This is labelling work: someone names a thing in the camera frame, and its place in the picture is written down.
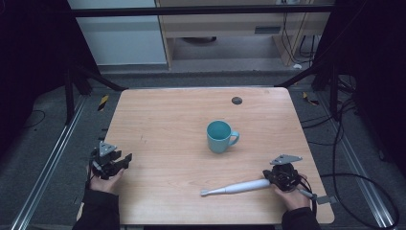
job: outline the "white cabinet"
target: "white cabinet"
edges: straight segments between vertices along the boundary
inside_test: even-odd
[[[68,2],[72,9],[155,7],[154,0]],[[101,69],[108,69],[109,66],[128,69],[132,65],[167,64],[157,16],[83,17],[77,18],[77,21]]]

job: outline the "human hand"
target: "human hand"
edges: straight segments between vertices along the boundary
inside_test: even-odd
[[[303,174],[301,174],[301,177],[307,179],[307,176]],[[304,187],[300,184],[297,186],[297,189],[291,192],[284,192],[280,190],[275,184],[271,185],[271,189],[273,189],[275,191],[275,194],[277,194],[282,199],[284,205],[287,208],[287,211],[310,207],[310,199],[299,192],[300,189],[304,189]]]
[[[105,192],[105,193],[114,193],[114,188],[117,184],[117,182],[123,177],[124,174],[124,169],[120,169],[117,174],[114,176],[111,176],[109,179],[104,180],[101,179],[97,176],[93,176],[92,172],[92,179],[90,180],[90,186],[89,189],[94,190],[94,191],[100,191],[100,192]]]

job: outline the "camera mount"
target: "camera mount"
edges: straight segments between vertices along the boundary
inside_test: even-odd
[[[271,184],[275,184],[284,192],[290,192],[296,189],[296,186],[301,182],[302,177],[298,171],[293,168],[291,162],[300,161],[302,157],[282,154],[270,164],[274,165],[272,171],[262,171],[266,179]]]
[[[132,153],[127,155],[123,160],[115,162],[122,156],[122,152],[115,151],[117,147],[100,142],[98,149],[93,149],[90,153],[89,167],[94,175],[101,179],[107,180],[119,172],[120,169],[128,169],[129,162],[132,160]]]

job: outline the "mug handle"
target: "mug handle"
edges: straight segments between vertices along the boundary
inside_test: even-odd
[[[232,132],[231,132],[231,136],[235,136],[236,139],[234,139],[234,141],[230,141],[230,142],[229,142],[229,146],[234,145],[234,144],[238,141],[238,139],[239,139],[239,133],[238,133],[237,131],[232,131]]]

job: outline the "teal mug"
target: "teal mug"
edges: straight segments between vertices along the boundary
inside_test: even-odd
[[[239,133],[231,129],[223,121],[213,121],[207,126],[207,141],[212,152],[221,153],[234,145],[239,139]]]

